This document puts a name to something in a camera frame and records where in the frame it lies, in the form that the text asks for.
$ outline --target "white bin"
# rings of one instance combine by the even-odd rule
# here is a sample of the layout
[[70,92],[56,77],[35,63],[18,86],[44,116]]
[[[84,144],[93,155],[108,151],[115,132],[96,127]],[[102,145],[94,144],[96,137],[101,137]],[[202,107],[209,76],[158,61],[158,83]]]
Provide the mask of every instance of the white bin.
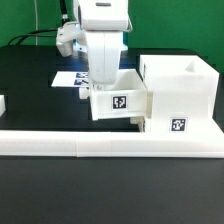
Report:
[[93,120],[145,116],[147,90],[134,69],[119,70],[115,84],[104,91],[90,88]]

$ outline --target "paper sheet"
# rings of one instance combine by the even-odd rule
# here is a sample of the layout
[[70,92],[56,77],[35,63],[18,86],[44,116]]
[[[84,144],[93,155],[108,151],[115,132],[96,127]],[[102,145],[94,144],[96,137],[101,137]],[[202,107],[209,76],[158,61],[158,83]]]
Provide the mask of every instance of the paper sheet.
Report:
[[52,87],[89,87],[87,72],[57,72]]

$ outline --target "black tabletop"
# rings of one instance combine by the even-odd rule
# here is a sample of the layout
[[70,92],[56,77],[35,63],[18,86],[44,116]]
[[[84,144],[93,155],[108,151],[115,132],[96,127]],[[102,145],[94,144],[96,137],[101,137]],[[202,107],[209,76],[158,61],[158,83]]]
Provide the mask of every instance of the black tabletop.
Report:
[[[140,53],[180,51],[131,49],[121,66],[135,68]],[[0,129],[136,131],[128,119],[92,122],[76,90],[50,87],[58,70],[86,69],[85,59],[62,58],[54,47],[0,48],[0,94],[7,100]],[[223,128],[222,80],[214,118]],[[0,157],[0,220],[222,224],[224,160]]]

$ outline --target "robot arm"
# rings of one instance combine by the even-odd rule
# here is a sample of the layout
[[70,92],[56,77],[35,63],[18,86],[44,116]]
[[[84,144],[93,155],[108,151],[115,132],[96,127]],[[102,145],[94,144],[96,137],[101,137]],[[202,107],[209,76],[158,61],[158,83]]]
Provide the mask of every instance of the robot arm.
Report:
[[89,77],[93,84],[110,85],[116,80],[123,44],[129,27],[127,0],[74,0],[80,28],[66,23],[59,28],[57,46],[63,56],[73,52],[73,39],[86,43]]

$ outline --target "black cable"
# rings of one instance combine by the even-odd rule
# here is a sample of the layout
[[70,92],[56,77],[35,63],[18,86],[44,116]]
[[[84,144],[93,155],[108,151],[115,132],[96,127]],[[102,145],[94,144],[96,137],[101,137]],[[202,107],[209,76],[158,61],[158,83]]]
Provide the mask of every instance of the black cable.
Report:
[[11,45],[11,43],[14,41],[14,40],[16,40],[16,39],[18,39],[18,38],[23,38],[23,37],[25,37],[25,38],[27,38],[27,37],[49,37],[49,38],[56,38],[56,36],[49,36],[49,35],[37,35],[37,34],[25,34],[25,35],[20,35],[20,36],[17,36],[17,37],[14,37],[14,38],[12,38],[9,42],[8,42],[8,46],[9,45]]
[[32,31],[26,35],[21,35],[23,37],[16,43],[16,45],[20,45],[26,38],[29,37],[29,35],[38,34],[38,33],[56,32],[56,31],[58,31],[58,29],[55,29],[55,28]]
[[67,8],[66,8],[66,4],[65,4],[65,0],[60,0],[60,7],[61,7],[61,23],[62,23],[62,26],[69,22],[70,19],[68,18],[68,13],[67,13]]

